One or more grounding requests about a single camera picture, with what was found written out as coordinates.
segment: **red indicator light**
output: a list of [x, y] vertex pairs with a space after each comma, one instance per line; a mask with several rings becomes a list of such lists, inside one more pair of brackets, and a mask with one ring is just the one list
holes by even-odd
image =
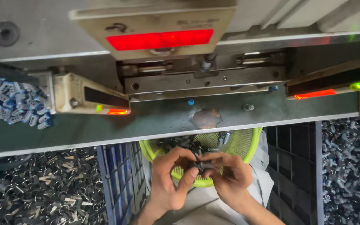
[[207, 44], [213, 29], [185, 30], [164, 33], [131, 34], [106, 37], [117, 50], [161, 49], [196, 44]]
[[125, 115], [127, 114], [127, 109], [109, 109], [108, 113], [109, 115]]
[[335, 95], [337, 94], [333, 89], [328, 90], [321, 90], [301, 95], [294, 95], [295, 99], [307, 99], [307, 98], [313, 98], [313, 97], [319, 97], [319, 96], [325, 96], [325, 95]]

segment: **hand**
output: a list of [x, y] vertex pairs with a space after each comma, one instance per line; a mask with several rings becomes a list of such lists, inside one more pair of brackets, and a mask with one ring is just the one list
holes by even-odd
[[204, 171], [203, 177], [211, 177], [220, 199], [239, 214], [246, 215], [251, 201], [255, 201], [247, 190], [252, 182], [252, 167], [239, 156], [226, 153], [205, 153], [198, 156], [200, 161], [210, 160], [213, 169]]
[[[190, 150], [180, 147], [175, 147], [168, 154], [154, 159], [151, 194], [137, 221], [152, 224], [167, 211], [183, 207], [187, 192], [198, 175], [196, 167], [186, 171], [189, 161], [195, 162], [195, 156]], [[185, 170], [177, 188], [171, 176], [172, 169], [176, 166], [181, 166]]]

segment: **forearm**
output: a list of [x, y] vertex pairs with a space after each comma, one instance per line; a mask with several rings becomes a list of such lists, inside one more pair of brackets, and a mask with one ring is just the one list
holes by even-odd
[[165, 212], [159, 211], [153, 204], [147, 200], [143, 208], [132, 221], [131, 225], [152, 225], [157, 219], [163, 216]]
[[284, 225], [275, 215], [259, 204], [252, 196], [249, 196], [249, 204], [241, 213], [249, 225]]

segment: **green plastic basket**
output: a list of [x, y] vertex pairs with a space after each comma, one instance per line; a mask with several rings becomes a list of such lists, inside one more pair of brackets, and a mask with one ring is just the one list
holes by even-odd
[[[260, 132], [262, 127], [244, 130], [235, 130], [234, 134], [230, 136], [227, 145], [223, 145], [220, 150], [229, 155], [239, 155], [245, 163], [249, 163], [255, 154], [256, 147], [258, 146]], [[217, 148], [217, 139], [219, 132], [196, 135], [194, 141], [200, 141], [203, 145], [210, 148]], [[143, 155], [152, 162], [155, 157], [164, 155], [165, 150], [163, 147], [158, 147], [158, 139], [139, 141]], [[172, 170], [172, 177], [179, 181], [183, 176], [183, 168], [180, 166]], [[194, 187], [211, 187], [213, 181], [211, 178], [202, 178], [197, 176]]]

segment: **fingernail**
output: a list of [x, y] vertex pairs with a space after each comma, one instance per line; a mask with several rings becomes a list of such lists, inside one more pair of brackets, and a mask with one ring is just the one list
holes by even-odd
[[191, 175], [192, 175], [193, 177], [197, 177], [198, 172], [199, 172], [198, 168], [197, 168], [197, 167], [193, 167], [193, 168], [192, 168], [192, 171], [191, 171]]

